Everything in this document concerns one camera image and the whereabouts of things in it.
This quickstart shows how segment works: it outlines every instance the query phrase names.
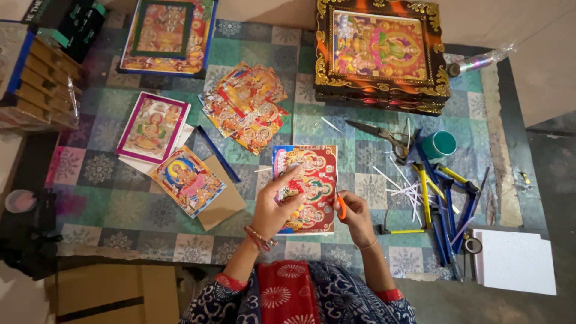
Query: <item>styrofoam sheet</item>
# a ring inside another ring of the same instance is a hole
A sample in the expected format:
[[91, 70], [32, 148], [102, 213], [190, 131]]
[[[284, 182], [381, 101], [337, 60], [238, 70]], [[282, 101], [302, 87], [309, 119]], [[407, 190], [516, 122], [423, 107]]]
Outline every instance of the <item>styrofoam sheet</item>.
[[486, 287], [556, 295], [550, 241], [531, 233], [474, 230], [478, 283]]

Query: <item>white paper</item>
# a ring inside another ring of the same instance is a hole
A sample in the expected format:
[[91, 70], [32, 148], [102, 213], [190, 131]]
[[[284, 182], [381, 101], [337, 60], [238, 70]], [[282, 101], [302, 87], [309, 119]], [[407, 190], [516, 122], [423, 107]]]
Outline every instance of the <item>white paper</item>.
[[[180, 133], [180, 137], [178, 137], [178, 140], [176, 141], [176, 145], [174, 145], [173, 151], [181, 148], [186, 143], [186, 141], [188, 140], [188, 137], [190, 137], [193, 130], [194, 130], [193, 126], [190, 126], [188, 124], [184, 124], [184, 127], [182, 127], [182, 132]], [[148, 162], [148, 161], [142, 161], [142, 160], [134, 159], [132, 157], [123, 156], [123, 155], [120, 155], [120, 157], [118, 159], [120, 161], [128, 164], [129, 166], [135, 168], [136, 170], [144, 173], [144, 174], [148, 174], [150, 171], [156, 169], [159, 166], [159, 164], [156, 164], [156, 163], [152, 163], [152, 162]]]

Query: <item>holographic tape roll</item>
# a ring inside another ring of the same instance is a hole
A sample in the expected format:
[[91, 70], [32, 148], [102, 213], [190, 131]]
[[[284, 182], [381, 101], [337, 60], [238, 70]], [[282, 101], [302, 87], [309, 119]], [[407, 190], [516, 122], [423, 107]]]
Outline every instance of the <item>holographic tape roll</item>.
[[494, 59], [492, 57], [477, 55], [462, 61], [451, 63], [448, 66], [448, 74], [450, 74], [451, 77], [457, 77], [460, 74], [480, 69], [482, 67], [491, 65], [492, 63], [494, 63]]

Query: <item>sleeve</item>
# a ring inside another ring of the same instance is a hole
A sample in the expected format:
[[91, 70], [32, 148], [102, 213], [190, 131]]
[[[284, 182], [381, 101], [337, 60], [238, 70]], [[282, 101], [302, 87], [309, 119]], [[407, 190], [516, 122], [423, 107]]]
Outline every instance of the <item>sleeve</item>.
[[402, 324], [416, 324], [416, 315], [412, 306], [398, 289], [375, 293], [386, 304], [394, 317]]
[[246, 285], [247, 282], [219, 273], [192, 299], [180, 317], [180, 324], [235, 322]]

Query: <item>bracelet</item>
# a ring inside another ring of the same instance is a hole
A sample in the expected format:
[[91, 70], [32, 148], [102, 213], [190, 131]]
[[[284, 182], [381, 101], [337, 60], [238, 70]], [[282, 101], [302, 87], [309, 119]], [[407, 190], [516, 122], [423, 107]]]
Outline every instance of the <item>bracelet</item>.
[[266, 244], [262, 244], [262, 242], [252, 236], [252, 234], [248, 233], [248, 237], [254, 242], [256, 246], [258, 246], [258, 250], [264, 249], [266, 252], [270, 252], [270, 248]]
[[246, 225], [244, 227], [244, 231], [250, 235], [255, 236], [257, 239], [261, 240], [262, 242], [264, 242], [264, 244], [270, 244], [272, 246], [276, 246], [278, 245], [278, 242], [276, 242], [273, 239], [269, 239], [269, 240], [265, 240], [260, 234], [256, 233], [256, 231], [254, 231], [254, 229], [252, 229], [252, 227], [250, 227], [249, 225]]
[[370, 244], [370, 245], [367, 246], [367, 247], [362, 247], [362, 248], [359, 247], [358, 250], [359, 250], [359, 251], [368, 250], [369, 248], [371, 248], [371, 247], [373, 247], [374, 245], [376, 245], [376, 243], [378, 243], [378, 239], [376, 239], [376, 240], [374, 241], [374, 243]]

